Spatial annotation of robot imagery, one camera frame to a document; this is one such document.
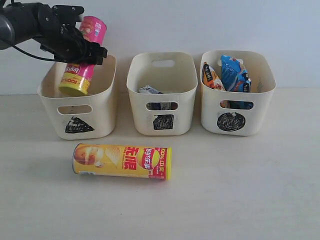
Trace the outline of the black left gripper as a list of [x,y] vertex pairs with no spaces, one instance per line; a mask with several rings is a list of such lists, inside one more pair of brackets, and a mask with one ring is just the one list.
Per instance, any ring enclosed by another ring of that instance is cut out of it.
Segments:
[[83,62],[88,65],[102,65],[108,50],[97,42],[85,43],[76,23],[81,22],[85,9],[77,5],[38,4],[36,20],[38,33],[33,38],[40,43],[40,49],[54,55],[56,61]]

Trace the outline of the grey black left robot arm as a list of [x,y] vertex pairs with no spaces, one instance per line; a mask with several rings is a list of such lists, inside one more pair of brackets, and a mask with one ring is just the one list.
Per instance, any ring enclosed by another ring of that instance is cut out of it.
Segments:
[[84,13],[82,6],[54,5],[41,2],[0,2],[0,48],[10,47],[33,57],[17,45],[35,40],[40,49],[53,55],[53,62],[101,65],[107,49],[86,40],[76,24]]

